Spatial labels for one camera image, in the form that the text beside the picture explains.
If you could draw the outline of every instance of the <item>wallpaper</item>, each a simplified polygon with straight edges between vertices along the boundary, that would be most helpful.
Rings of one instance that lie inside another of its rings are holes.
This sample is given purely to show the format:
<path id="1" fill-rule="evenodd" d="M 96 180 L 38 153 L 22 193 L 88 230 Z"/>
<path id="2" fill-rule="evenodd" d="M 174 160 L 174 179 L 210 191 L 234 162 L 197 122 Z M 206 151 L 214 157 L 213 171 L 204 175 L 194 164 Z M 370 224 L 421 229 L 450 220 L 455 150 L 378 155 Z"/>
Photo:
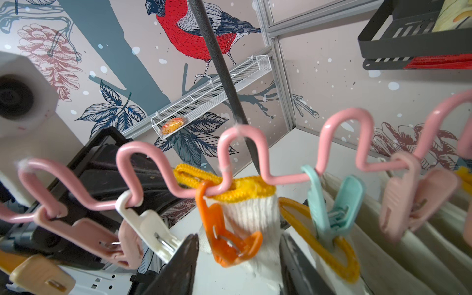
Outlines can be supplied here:
<path id="1" fill-rule="evenodd" d="M 251 0 L 205 3 L 229 67 L 264 48 Z M 216 75 L 186 0 L 11 0 L 0 8 L 0 50 L 27 56 L 58 93 L 56 112 L 82 143 L 124 131 Z M 287 129 L 271 74 L 240 92 L 269 141 Z M 233 125 L 227 102 L 156 144 L 171 162 L 216 171 L 216 143 Z M 235 169 L 250 161 L 233 143 Z"/>
<path id="2" fill-rule="evenodd" d="M 296 93 L 294 104 L 317 113 L 307 116 L 297 107 L 297 125 L 319 132 L 331 115 L 360 107 L 374 118 L 373 151 L 386 156 L 412 152 L 427 115 L 452 94 L 470 89 L 472 71 L 364 70 L 357 36 L 369 17 L 364 14 L 281 39 L 290 87 Z M 455 148 L 470 114 L 470 104 L 464 104 L 446 118 L 422 159 L 424 169 L 467 165 Z M 359 123 L 349 120 L 335 137 L 357 145 L 359 131 Z"/>

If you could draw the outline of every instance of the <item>black basket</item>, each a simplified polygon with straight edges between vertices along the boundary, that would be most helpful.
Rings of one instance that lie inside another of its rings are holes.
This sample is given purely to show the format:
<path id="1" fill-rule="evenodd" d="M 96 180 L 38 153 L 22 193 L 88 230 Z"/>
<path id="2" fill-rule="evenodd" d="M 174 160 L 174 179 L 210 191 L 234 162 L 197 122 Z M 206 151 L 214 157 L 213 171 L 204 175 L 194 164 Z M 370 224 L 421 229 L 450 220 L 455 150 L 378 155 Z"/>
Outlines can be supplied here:
<path id="1" fill-rule="evenodd" d="M 358 37 L 364 69 L 403 69 L 414 57 L 472 53 L 472 28 L 431 32 L 443 3 L 385 0 Z M 385 33 L 372 40 L 390 15 Z"/>

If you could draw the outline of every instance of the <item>bird illustration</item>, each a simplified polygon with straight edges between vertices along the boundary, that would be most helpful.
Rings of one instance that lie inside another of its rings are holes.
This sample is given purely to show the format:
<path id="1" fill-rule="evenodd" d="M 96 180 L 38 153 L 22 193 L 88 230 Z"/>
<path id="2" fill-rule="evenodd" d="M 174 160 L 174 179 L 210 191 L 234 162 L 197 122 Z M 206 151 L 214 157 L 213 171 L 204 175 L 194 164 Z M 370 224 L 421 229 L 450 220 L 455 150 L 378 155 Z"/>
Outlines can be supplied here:
<path id="1" fill-rule="evenodd" d="M 233 65 L 235 65 L 236 63 L 230 52 L 233 44 L 244 35 L 260 33 L 261 29 L 253 27 L 249 22 L 232 17 L 222 11 L 218 5 L 205 2 L 203 5 L 210 18 L 221 52 L 227 54 Z M 205 61 L 204 73 L 196 75 L 194 82 L 199 77 L 211 79 L 207 75 L 211 56 L 187 0 L 146 0 L 146 9 L 148 15 L 156 14 L 157 21 L 178 51 L 194 59 Z"/>

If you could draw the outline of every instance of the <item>wire shelf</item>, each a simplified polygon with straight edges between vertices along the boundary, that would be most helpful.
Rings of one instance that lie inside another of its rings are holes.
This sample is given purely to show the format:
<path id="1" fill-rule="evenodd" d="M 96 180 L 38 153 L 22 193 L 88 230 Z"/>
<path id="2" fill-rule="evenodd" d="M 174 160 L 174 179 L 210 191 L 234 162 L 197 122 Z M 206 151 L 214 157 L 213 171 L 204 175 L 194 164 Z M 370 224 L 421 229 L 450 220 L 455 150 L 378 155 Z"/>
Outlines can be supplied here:
<path id="1" fill-rule="evenodd" d="M 250 57 L 247 61 L 231 69 L 229 73 L 238 92 L 271 70 L 269 56 L 257 55 Z M 227 98 L 219 77 L 215 77 L 197 91 L 157 111 L 151 119 L 152 127 L 161 139 L 165 139 Z M 176 117 L 185 118 L 184 124 L 172 133 L 162 134 L 161 128 L 169 120 Z"/>

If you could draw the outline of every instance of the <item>white clothespin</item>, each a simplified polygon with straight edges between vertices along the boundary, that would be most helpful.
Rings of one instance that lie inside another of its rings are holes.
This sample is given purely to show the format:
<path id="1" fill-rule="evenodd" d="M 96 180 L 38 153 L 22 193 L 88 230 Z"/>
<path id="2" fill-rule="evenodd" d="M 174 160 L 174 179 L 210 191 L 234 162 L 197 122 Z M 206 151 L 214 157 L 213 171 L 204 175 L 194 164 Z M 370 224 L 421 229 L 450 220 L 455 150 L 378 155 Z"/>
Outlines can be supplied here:
<path id="1" fill-rule="evenodd" d="M 131 192 L 125 191 L 117 199 L 116 211 L 135 230 L 139 237 L 165 263 L 168 263 L 182 241 L 170 233 L 161 217 L 153 210 L 146 210 L 138 215 L 133 209 L 126 208 Z"/>

